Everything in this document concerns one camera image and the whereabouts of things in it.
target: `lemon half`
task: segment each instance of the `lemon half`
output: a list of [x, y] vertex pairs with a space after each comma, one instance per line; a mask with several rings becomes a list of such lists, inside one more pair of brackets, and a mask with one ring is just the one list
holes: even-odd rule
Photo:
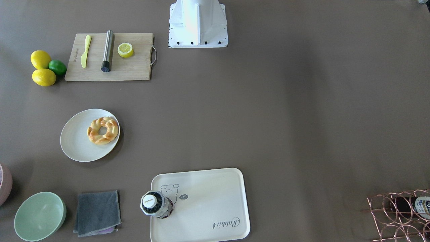
[[133, 46], [129, 43], [122, 43], [118, 46], [118, 54], [123, 58], [128, 58], [134, 53]]

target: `stainless steel muddler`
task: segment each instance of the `stainless steel muddler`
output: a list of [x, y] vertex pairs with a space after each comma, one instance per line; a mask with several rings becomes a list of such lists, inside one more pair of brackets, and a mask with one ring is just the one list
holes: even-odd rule
[[104, 72], [110, 72], [111, 71], [111, 64], [109, 63], [109, 60], [112, 57], [112, 38], [114, 36], [114, 32], [112, 30], [107, 31], [106, 35], [106, 45], [104, 47], [104, 54], [103, 54], [103, 63], [101, 64], [101, 70]]

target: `bottle label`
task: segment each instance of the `bottle label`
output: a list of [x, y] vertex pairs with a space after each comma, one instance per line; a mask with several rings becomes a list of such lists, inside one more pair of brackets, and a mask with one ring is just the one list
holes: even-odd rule
[[416, 200], [415, 208], [423, 218], [430, 219], [430, 201]]

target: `serving tray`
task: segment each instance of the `serving tray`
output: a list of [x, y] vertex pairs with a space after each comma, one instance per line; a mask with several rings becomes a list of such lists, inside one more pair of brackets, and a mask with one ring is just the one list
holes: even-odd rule
[[151, 217], [152, 242], [227, 241], [250, 232], [245, 184], [236, 168], [160, 174], [151, 190], [174, 207], [165, 219]]

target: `round plate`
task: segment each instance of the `round plate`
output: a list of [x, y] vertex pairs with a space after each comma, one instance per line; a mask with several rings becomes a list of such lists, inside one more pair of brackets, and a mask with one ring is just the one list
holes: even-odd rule
[[[91, 122], [101, 117], [110, 117], [118, 123], [118, 135], [105, 145], [96, 145], [87, 135]], [[60, 144], [63, 152], [72, 160], [80, 162], [95, 161], [109, 154], [120, 137], [120, 124], [117, 118], [103, 109], [88, 109], [74, 115], [61, 131]]]

